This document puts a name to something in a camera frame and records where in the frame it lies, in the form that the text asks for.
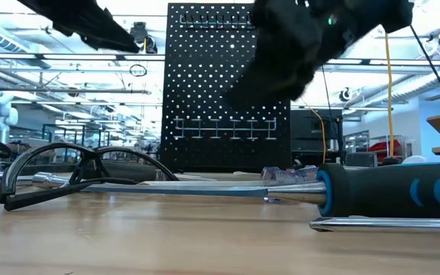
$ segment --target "black cable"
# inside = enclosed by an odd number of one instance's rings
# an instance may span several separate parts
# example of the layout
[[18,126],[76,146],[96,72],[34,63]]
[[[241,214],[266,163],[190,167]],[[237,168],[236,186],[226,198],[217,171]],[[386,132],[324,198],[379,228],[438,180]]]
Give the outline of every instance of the black cable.
[[327,79],[325,78],[325,69],[324,66],[322,66],[322,75],[324,76],[324,84],[325,84],[325,94],[327,95],[327,105],[328,105],[328,113],[330,114],[330,124],[332,125],[332,127],[334,128],[334,134],[337,135],[337,145],[339,146],[339,152],[341,156],[339,156],[341,158],[341,160],[344,159],[344,148],[342,148],[344,146],[344,141],[341,140],[341,138],[339,138],[340,134],[338,129],[335,127],[335,120],[334,120],[334,116],[332,115],[332,107],[330,106],[330,96],[328,95],[328,86],[327,86]]
[[325,78],[324,66],[322,66],[322,75],[324,76],[325,94],[327,95],[328,113],[330,114],[331,125],[334,128],[335,133],[337,133],[337,130],[335,129],[335,125],[334,125],[334,122],[335,122],[334,116],[332,116],[332,107],[330,106],[330,97],[328,96],[328,86],[327,86],[327,79]]
[[425,58],[426,58],[427,61],[429,62],[429,65],[430,65],[431,68],[432,68],[432,72],[434,72],[435,77],[437,77],[437,80],[439,81],[439,85],[440,85],[440,75],[438,74],[437,70],[435,69],[434,64],[432,64],[431,57],[427,54],[427,51],[425,50],[424,45],[423,45],[422,42],[420,41],[419,36],[417,35],[417,32],[416,32],[416,30],[413,28],[412,25],[410,25],[410,29],[411,29],[412,32],[413,32],[413,36],[417,39],[417,43],[419,43],[420,49],[421,49],[422,52],[424,53]]

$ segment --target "ceiling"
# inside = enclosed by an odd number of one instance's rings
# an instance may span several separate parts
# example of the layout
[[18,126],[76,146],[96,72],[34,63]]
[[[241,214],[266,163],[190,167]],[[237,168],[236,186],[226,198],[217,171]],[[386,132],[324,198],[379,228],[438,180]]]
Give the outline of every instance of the ceiling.
[[[129,30],[136,21],[147,23],[147,29],[156,42],[159,54],[164,54],[166,45],[166,16],[167,3],[164,0],[98,0],[98,4],[106,7],[114,19],[126,30]],[[224,2],[251,2],[251,1],[224,1]],[[414,9],[413,25],[419,36],[425,37],[440,28],[440,0],[416,1]],[[51,28],[51,22],[46,18],[33,13],[16,0],[0,0],[0,31],[13,37],[16,41],[25,43],[31,52],[38,53],[97,53],[86,46],[79,37],[73,35],[66,37]],[[422,52],[418,48],[415,38],[409,28],[397,31],[390,35],[390,52],[392,59],[422,59]],[[110,50],[100,50],[98,53],[114,53]],[[434,52],[435,59],[440,58],[439,53]],[[344,58],[370,58],[384,59],[385,41],[381,27],[371,31],[365,38],[350,47],[343,55]],[[48,83],[49,88],[77,88],[77,89],[143,89],[150,94],[105,94],[83,93],[79,99],[69,99],[66,95],[59,100],[89,101],[100,100],[107,102],[145,102],[157,103],[162,101],[163,87],[163,62],[147,61],[81,61],[81,60],[45,60],[51,65],[51,69],[59,72],[45,72],[42,81]],[[128,69],[131,65],[139,63],[147,68],[147,75],[134,77]],[[13,71],[13,73],[34,82],[40,81],[39,70],[35,66],[15,65],[0,61],[0,67]],[[397,81],[407,73],[399,73],[398,68],[393,74],[393,80]],[[322,73],[317,72],[313,82],[307,87],[303,100],[309,105],[327,105],[329,93],[331,104],[340,104],[339,93],[349,88],[352,91],[365,86],[384,85],[388,82],[385,67],[378,70],[365,68],[350,68],[350,66],[327,66],[325,81]],[[160,134],[161,111],[157,106],[133,107],[118,106],[115,112],[127,116],[140,113],[145,125],[157,121],[147,130],[156,136]]]

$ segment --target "black monitor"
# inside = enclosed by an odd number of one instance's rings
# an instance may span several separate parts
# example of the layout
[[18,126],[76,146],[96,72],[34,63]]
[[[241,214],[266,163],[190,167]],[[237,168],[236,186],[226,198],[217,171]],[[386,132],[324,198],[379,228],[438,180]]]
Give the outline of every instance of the black monitor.
[[[342,110],[317,109],[323,120],[325,140],[338,140],[339,126],[335,119],[342,116]],[[322,123],[320,118],[307,108],[292,110],[291,113],[291,149],[292,150],[321,150]]]

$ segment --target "wooden tabletop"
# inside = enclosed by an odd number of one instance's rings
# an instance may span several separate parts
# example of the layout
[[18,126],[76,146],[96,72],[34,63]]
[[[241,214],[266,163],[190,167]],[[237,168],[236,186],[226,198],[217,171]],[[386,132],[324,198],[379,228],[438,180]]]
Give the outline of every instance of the wooden tabletop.
[[312,205],[78,193],[6,212],[0,274],[440,274],[440,235],[318,233]]

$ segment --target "blue ring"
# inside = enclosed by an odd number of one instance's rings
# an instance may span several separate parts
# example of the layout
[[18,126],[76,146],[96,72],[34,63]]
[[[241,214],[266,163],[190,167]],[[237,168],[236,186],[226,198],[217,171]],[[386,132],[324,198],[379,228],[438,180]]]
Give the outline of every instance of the blue ring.
[[332,213],[332,183],[330,176],[327,172],[319,170],[316,179],[325,182],[325,205],[319,205],[319,212],[322,217],[327,217]]

